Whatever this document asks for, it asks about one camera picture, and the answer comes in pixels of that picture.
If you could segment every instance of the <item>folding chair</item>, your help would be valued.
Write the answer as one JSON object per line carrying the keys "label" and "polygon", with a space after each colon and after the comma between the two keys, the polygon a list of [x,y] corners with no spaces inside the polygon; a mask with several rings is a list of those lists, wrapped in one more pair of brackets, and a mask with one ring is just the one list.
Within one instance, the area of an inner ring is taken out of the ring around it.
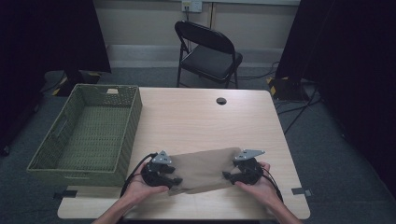
{"label": "folding chair", "polygon": [[[217,83],[225,83],[228,88],[231,76],[234,76],[238,89],[236,70],[241,64],[242,54],[235,52],[233,43],[224,34],[190,21],[178,21],[175,30],[181,42],[177,72],[177,87],[186,84],[180,82],[181,69]],[[190,42],[197,46],[190,49]]]}

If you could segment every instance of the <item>wall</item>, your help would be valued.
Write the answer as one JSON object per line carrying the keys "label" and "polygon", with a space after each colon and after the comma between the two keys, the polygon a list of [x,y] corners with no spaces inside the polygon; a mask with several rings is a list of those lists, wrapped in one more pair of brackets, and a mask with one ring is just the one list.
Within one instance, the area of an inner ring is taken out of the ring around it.
{"label": "wall", "polygon": [[[174,24],[186,19],[179,1],[95,0],[94,3],[107,45],[179,45]],[[283,49],[296,11],[295,4],[203,2],[203,12],[191,13],[190,21],[207,26],[211,23],[239,49]]]}

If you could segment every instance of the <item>chair seat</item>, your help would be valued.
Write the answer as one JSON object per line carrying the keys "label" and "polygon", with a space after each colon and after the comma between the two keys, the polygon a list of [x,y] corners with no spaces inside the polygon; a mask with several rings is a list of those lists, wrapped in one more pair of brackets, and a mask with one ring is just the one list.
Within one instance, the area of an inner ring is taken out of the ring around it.
{"label": "chair seat", "polygon": [[[236,67],[242,62],[242,55],[238,52],[235,53],[235,62]],[[232,55],[204,46],[197,46],[180,62],[182,68],[193,73],[203,73],[218,81],[225,81],[233,73],[232,64]]]}

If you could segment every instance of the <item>basket handle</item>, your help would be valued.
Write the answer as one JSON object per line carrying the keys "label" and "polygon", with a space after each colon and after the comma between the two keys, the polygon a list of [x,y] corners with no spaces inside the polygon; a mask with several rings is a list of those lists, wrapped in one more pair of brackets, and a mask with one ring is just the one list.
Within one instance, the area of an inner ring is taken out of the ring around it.
{"label": "basket handle", "polygon": [[119,94],[119,89],[116,88],[108,88],[106,94]]}
{"label": "basket handle", "polygon": [[59,135],[62,133],[67,122],[68,122],[68,119],[66,116],[62,116],[59,119],[59,122],[56,124],[56,127],[54,128],[54,133],[57,137],[59,137]]}

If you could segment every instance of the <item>green wicker basket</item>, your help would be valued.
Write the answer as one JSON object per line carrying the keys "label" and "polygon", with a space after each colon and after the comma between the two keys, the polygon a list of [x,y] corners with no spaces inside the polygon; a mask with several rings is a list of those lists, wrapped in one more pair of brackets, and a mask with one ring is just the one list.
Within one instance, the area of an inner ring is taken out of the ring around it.
{"label": "green wicker basket", "polygon": [[53,185],[123,185],[142,101],[137,86],[77,84],[27,172]]}

